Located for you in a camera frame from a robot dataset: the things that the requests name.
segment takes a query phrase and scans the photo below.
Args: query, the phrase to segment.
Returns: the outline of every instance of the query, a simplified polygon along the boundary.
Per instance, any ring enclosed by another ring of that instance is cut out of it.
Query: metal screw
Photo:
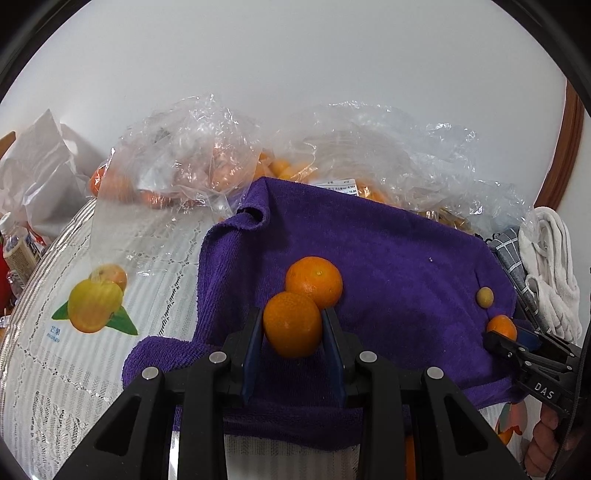
[[[359,360],[365,362],[366,364],[373,364],[377,359],[378,356],[371,350],[366,350],[365,352],[361,352],[359,354]]]
[[[433,380],[439,380],[443,378],[443,370],[439,367],[429,367],[427,368],[427,376]]]
[[[214,352],[209,355],[209,361],[213,364],[221,364],[228,356],[224,352]]]
[[[158,369],[156,367],[146,367],[142,370],[142,377],[146,380],[152,380],[158,376]]]

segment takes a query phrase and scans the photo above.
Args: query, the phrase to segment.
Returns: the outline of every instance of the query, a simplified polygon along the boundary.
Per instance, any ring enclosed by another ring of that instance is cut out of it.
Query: bottle label
[[[39,250],[35,245],[35,240],[33,240],[30,233],[27,234],[27,237],[25,238],[25,243],[27,244],[27,247],[29,247],[29,250],[31,251],[33,257],[37,260],[37,263],[39,263],[39,260],[41,260],[41,255],[39,254]]]
[[[27,235],[17,240],[10,250],[4,251],[4,260],[22,288],[25,287],[39,263],[39,252],[34,246],[31,249],[32,241],[30,235]]]

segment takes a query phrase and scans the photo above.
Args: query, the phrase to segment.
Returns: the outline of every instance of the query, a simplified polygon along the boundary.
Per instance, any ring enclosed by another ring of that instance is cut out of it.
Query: blue gripper pad
[[[542,346],[541,340],[535,333],[520,327],[517,327],[517,343],[523,345],[532,353]]]
[[[346,401],[345,370],[326,310],[322,311],[322,345],[324,347],[330,387],[339,405],[344,407]]]
[[[259,357],[261,356],[261,342],[262,342],[262,311],[259,311],[254,327],[246,357],[243,364],[243,383],[241,397],[246,405],[252,396],[255,388],[256,374],[258,372]]]

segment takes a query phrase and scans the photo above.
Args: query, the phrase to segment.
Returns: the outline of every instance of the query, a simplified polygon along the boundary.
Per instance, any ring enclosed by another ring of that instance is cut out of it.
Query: fruit sticker
[[[82,333],[96,333],[109,327],[127,335],[137,335],[122,305],[126,287],[127,274],[123,268],[115,264],[101,265],[72,289],[68,301],[51,318],[70,320]]]

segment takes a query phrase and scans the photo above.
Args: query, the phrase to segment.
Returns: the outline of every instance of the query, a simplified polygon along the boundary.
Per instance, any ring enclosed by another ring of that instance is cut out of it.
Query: plastic bottle
[[[12,271],[8,270],[8,273],[6,274],[6,280],[10,284],[10,289],[14,297],[17,300],[21,298],[22,288],[17,276],[14,273],[12,273]]]
[[[2,254],[18,285],[24,290],[41,257],[29,231],[17,225],[8,212],[0,219],[0,232],[4,237]]]

